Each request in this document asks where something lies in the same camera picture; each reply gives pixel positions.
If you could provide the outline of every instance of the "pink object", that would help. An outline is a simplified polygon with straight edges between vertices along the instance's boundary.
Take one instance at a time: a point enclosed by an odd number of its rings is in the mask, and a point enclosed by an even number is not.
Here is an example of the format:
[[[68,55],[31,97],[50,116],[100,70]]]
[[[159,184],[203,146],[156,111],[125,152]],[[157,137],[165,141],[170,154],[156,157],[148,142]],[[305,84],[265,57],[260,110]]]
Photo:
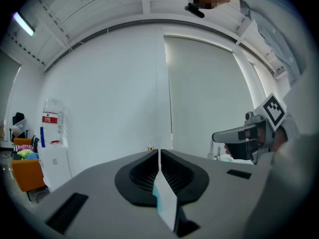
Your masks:
[[[34,151],[34,149],[32,149],[30,146],[22,146],[22,147],[18,148],[18,151],[22,151],[24,149],[30,149],[30,150]]]

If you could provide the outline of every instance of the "ceiling light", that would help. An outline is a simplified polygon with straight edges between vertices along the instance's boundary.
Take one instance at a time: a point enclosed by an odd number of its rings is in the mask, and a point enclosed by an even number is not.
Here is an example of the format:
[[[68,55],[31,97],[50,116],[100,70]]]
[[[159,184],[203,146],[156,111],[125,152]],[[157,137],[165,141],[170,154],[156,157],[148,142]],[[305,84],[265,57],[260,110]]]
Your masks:
[[[20,12],[15,12],[13,18],[29,35],[33,36],[35,29],[30,25],[28,21],[26,21],[26,19]]]

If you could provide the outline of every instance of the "white ceiling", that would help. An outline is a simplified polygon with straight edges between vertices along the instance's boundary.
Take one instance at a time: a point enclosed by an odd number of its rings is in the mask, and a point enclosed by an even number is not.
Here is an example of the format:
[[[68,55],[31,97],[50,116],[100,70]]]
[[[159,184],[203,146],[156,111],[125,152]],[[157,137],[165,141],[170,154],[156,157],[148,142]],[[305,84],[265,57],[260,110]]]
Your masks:
[[[184,10],[187,0],[28,0],[21,13],[33,25],[29,36],[14,20],[7,34],[22,52],[46,70],[62,53],[102,29],[143,19],[176,19],[220,31],[257,54],[271,69],[281,65],[259,35],[257,25],[240,13],[231,0],[200,19]]]

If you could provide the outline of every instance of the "orange chair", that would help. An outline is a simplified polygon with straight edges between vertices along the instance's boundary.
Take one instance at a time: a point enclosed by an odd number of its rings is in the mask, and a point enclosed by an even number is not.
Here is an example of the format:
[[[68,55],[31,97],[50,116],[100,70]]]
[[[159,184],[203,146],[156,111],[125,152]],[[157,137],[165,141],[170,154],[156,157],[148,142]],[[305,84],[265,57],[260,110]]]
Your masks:
[[[39,160],[13,160],[11,166],[20,190],[26,192],[31,201],[29,191],[45,186]]]

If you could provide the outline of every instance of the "gray floor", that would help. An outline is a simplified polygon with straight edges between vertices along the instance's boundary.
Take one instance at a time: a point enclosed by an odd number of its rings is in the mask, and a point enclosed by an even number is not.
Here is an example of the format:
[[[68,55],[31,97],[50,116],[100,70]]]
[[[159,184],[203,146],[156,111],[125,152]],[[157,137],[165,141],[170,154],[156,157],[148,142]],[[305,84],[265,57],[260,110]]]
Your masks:
[[[33,190],[31,191],[29,201],[26,192],[22,192],[14,179],[12,169],[11,169],[11,161],[12,157],[10,156],[11,151],[0,151],[0,166],[3,175],[3,183],[4,186],[13,201],[16,201],[26,207],[29,211],[34,212],[38,203],[42,197],[48,193],[48,190]]]

